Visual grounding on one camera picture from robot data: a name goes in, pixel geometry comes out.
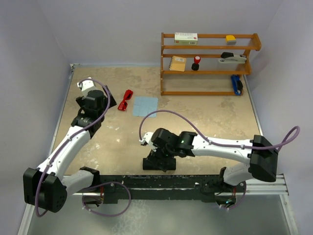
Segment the black glasses case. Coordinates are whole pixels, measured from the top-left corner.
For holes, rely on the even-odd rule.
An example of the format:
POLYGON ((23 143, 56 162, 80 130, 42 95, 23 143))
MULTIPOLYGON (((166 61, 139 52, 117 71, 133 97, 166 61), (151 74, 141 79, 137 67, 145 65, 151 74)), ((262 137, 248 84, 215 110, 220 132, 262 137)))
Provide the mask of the black glasses case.
POLYGON ((172 155, 167 155, 161 150, 150 151, 142 162, 143 170, 161 170, 166 172, 168 170, 176 170, 176 158, 172 155))

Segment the blue cleaning cloth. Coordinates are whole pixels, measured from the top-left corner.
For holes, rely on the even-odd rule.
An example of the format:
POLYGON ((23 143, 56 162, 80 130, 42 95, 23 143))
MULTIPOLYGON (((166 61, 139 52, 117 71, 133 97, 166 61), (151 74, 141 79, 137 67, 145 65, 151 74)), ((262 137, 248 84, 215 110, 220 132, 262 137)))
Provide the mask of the blue cleaning cloth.
POLYGON ((158 98, 147 96, 136 96, 134 98, 133 116, 145 117, 157 110, 158 98))

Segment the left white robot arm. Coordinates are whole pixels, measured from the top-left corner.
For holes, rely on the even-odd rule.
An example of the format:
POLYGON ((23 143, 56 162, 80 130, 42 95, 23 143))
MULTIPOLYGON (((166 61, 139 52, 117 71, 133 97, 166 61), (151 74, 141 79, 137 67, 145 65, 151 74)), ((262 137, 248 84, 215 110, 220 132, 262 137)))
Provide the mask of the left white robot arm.
POLYGON ((66 136, 45 161, 35 169, 28 168, 22 177, 25 203, 51 212, 58 212, 67 197, 85 188, 95 192, 101 185, 99 171, 89 167, 65 176, 76 155, 101 127, 106 111, 116 105, 107 86, 99 90, 84 82, 79 87, 83 94, 76 98, 80 109, 66 136))

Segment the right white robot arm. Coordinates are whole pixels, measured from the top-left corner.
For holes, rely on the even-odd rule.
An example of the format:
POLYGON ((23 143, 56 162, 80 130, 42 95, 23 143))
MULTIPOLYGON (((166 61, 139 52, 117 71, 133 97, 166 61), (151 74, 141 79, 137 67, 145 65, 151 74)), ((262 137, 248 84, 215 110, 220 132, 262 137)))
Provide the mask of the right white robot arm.
POLYGON ((151 148, 154 159, 150 162, 158 169, 167 171, 169 159, 175 157, 209 156, 237 161, 224 167, 217 180, 218 188, 230 191, 233 187, 250 179, 273 183, 276 181, 278 151, 261 135, 249 140, 208 138, 195 132, 179 135, 164 128, 147 132, 142 140, 151 148))

